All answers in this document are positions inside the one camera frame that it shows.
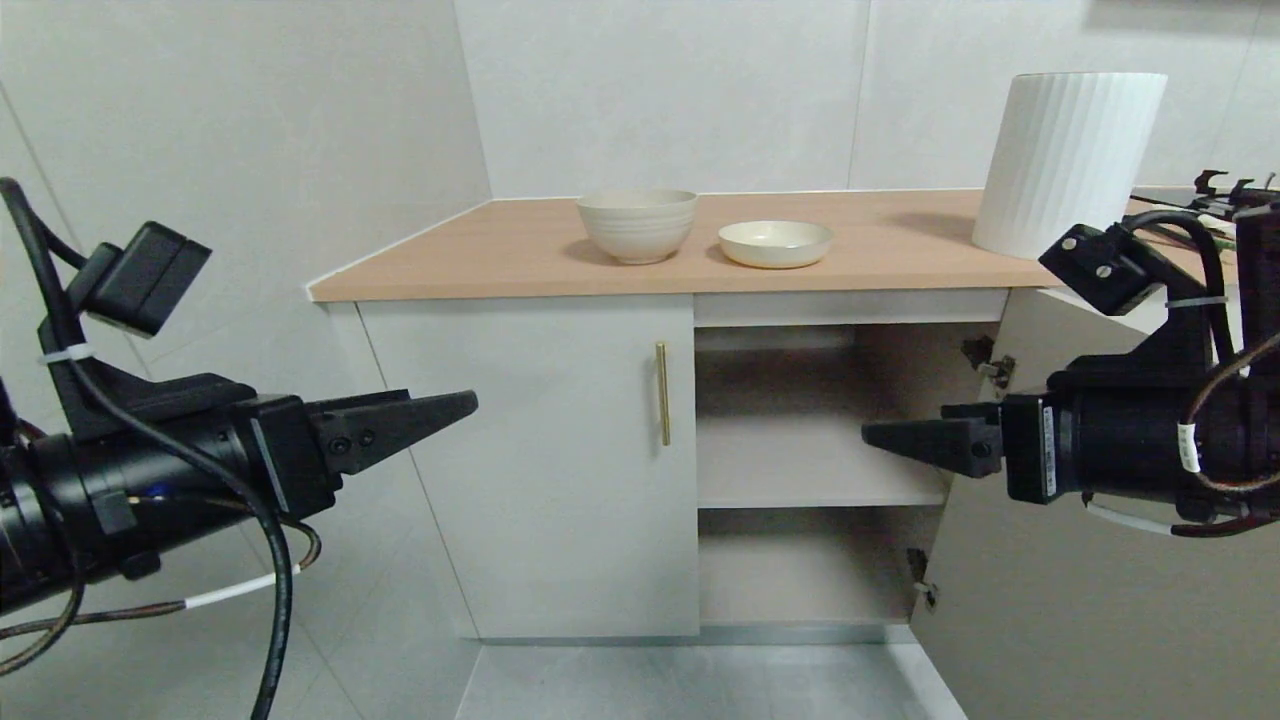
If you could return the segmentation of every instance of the robotic arm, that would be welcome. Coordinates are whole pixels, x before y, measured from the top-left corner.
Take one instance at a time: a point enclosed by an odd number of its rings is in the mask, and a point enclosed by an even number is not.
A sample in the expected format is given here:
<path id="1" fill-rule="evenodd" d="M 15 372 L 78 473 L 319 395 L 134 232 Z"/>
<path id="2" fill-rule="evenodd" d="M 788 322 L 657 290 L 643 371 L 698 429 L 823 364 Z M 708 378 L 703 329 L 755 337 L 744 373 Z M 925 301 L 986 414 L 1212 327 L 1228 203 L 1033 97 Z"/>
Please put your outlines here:
<path id="1" fill-rule="evenodd" d="M 1280 195 L 1256 200 L 1233 213 L 1239 352 L 1213 240 L 1194 213 L 1143 213 L 1105 232 L 1075 225 L 1041 264 L 1106 315 L 1164 284 L 1167 322 L 1126 355 L 1075 359 L 1044 392 L 945 406 L 938 420 L 867 425 L 864 441 L 972 478 L 1000 471 L 1004 457 L 1014 500 L 1044 505 L 1079 492 L 1110 520 L 1174 536 L 1225 537 L 1280 519 Z M 1189 233 L 1208 287 L 1134 237 L 1155 224 Z M 1171 503 L 1185 524 L 1096 507 L 1094 495 Z"/>
<path id="2" fill-rule="evenodd" d="M 0 614 L 70 591 L 58 619 L 0 629 L 0 639 L 44 634 L 0 660 L 0 675 L 33 661 L 72 624 L 147 618 L 196 606 L 193 598 L 79 615 L 86 583 L 136 580 L 160 555 L 256 518 L 274 574 L 207 593 L 200 603 L 275 585 L 271 642 L 253 717 L 270 712 L 288 642 L 292 574 L 315 560 L 319 536 L 301 521 L 334 505 L 342 475 L 360 473 L 466 418 L 474 392 L 411 398 L 407 391 L 320 402 L 259 395 L 200 374 L 152 383 L 93 357 L 79 316 L 88 313 L 142 337 L 160 331 L 209 259 L 209 249 L 146 223 L 120 250 L 82 258 L 0 178 L 32 261 L 47 318 L 38 337 L 70 432 L 45 436 L 20 420 L 0 383 Z M 50 254 L 77 269 L 64 288 Z M 308 533 L 294 565 L 280 527 Z"/>

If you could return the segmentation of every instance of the open cabinet door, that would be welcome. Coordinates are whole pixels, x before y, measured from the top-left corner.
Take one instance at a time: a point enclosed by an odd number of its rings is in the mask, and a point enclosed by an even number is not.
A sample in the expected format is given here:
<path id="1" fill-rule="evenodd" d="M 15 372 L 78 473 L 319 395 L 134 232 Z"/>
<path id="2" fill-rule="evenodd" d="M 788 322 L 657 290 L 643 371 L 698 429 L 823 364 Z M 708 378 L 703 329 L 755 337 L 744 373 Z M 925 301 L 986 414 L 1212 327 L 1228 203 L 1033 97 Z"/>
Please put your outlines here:
<path id="1" fill-rule="evenodd" d="M 995 356 L 1032 388 L 1079 355 L 1129 351 L 1162 316 L 1015 291 Z M 1004 474 L 957 477 L 925 574 L 936 603 L 918 598 L 911 629 L 970 720 L 1275 717 L 1277 560 L 1277 527 L 1162 537 L 1088 515 L 1079 496 L 1041 507 L 1009 500 Z"/>

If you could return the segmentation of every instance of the ceramic bowl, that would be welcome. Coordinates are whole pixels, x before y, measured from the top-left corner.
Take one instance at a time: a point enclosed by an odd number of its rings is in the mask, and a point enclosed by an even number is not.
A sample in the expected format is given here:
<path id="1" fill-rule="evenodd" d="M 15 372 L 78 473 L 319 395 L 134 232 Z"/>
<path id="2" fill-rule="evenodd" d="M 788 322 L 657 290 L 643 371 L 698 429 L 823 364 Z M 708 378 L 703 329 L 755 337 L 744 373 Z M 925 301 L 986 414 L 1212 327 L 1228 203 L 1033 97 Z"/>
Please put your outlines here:
<path id="1" fill-rule="evenodd" d="M 580 197 L 577 213 L 600 250 L 618 263 L 645 265 L 680 249 L 696 205 L 698 196 L 684 190 L 613 190 Z"/>

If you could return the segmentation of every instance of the closed cabinet door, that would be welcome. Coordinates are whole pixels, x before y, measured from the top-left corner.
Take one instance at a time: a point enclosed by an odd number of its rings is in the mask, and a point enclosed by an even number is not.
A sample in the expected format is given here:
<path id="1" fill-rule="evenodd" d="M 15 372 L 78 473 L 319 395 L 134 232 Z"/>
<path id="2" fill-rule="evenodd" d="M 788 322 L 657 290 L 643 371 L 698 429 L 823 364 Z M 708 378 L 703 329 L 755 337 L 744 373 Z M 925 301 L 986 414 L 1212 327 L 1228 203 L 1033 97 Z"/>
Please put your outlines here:
<path id="1" fill-rule="evenodd" d="M 360 311 L 388 387 L 480 398 L 413 459 L 481 638 L 698 633 L 690 296 Z"/>
<path id="2" fill-rule="evenodd" d="M 1128 352 L 1164 315 L 1148 304 L 1106 318 L 1015 291 L 996 356 L 1018 360 L 1015 389 L 1034 388 L 1079 355 Z M 1105 502 L 1175 520 L 1166 506 Z M 1004 473 L 957 477 L 925 575 L 936 605 L 922 596 L 911 629 L 973 720 L 1272 717 L 1277 547 L 1280 527 L 1157 536 L 1087 514 L 1079 496 L 1014 502 Z"/>

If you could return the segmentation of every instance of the white ribbed vase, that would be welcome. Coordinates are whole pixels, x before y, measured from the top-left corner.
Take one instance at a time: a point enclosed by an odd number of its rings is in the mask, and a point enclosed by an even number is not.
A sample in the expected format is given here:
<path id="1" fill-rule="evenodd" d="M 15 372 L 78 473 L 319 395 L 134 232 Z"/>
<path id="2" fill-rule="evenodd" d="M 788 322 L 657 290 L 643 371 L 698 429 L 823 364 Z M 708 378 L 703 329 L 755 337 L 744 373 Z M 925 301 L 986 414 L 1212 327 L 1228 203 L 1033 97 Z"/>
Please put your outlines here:
<path id="1" fill-rule="evenodd" d="M 1014 78 L 973 231 L 978 247 L 1039 258 L 1075 223 L 1124 215 L 1167 76 Z"/>

